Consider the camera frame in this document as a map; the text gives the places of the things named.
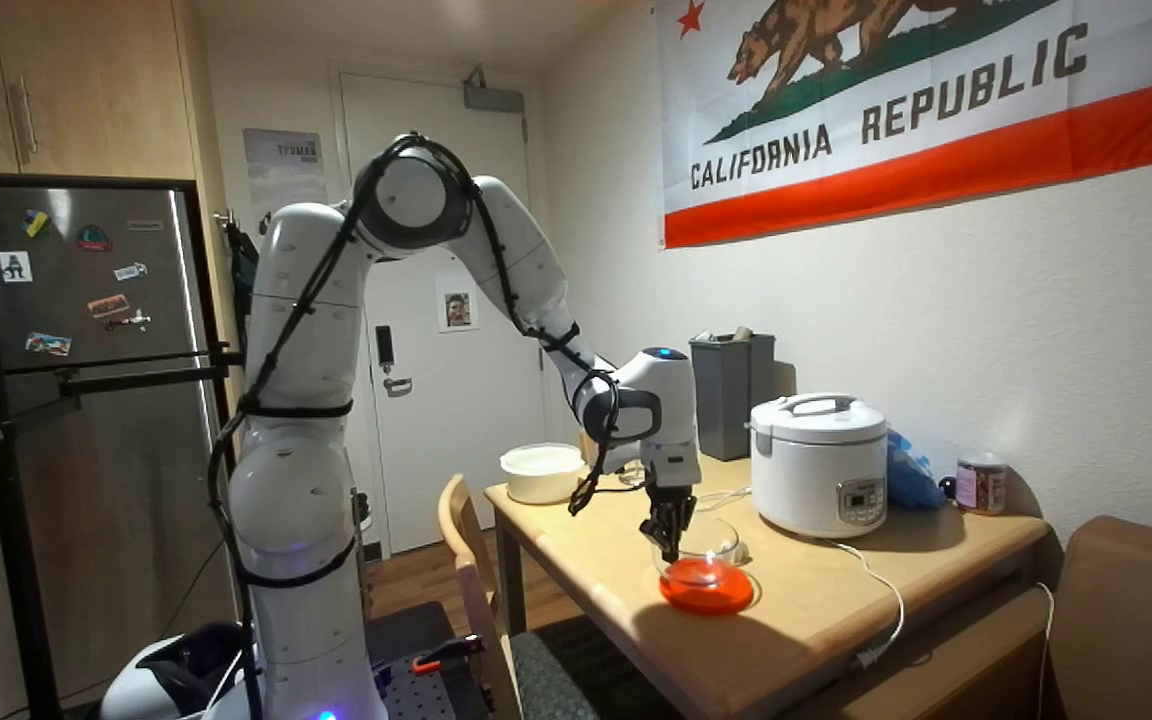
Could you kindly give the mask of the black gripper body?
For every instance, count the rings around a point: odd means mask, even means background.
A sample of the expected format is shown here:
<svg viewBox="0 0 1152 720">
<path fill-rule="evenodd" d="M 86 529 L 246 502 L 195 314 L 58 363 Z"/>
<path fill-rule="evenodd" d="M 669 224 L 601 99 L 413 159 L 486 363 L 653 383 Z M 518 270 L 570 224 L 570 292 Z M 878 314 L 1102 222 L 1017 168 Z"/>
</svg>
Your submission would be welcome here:
<svg viewBox="0 0 1152 720">
<path fill-rule="evenodd" d="M 643 537 L 679 537 L 690 525 L 697 497 L 686 490 L 647 490 Z"/>
</svg>

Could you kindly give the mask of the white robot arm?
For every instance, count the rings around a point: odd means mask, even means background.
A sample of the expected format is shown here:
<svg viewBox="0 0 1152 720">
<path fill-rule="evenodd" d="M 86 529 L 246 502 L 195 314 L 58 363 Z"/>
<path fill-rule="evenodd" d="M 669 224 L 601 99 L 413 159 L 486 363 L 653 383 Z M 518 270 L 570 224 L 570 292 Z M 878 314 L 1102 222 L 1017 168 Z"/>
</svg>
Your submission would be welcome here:
<svg viewBox="0 0 1152 720">
<path fill-rule="evenodd" d="M 583 350 L 548 238 L 451 148 L 403 133 L 361 173 L 353 201 L 286 203 L 256 266 L 246 381 L 211 481 L 239 616 L 141 650 L 98 698 L 98 720 L 387 720 L 361 609 L 361 491 L 353 413 L 364 281 L 424 249 L 451 251 L 475 290 L 536 339 L 562 405 L 597 441 L 597 472 L 635 468 L 643 537 L 679 552 L 697 508 L 697 391 L 677 350 L 608 363 Z"/>
</svg>

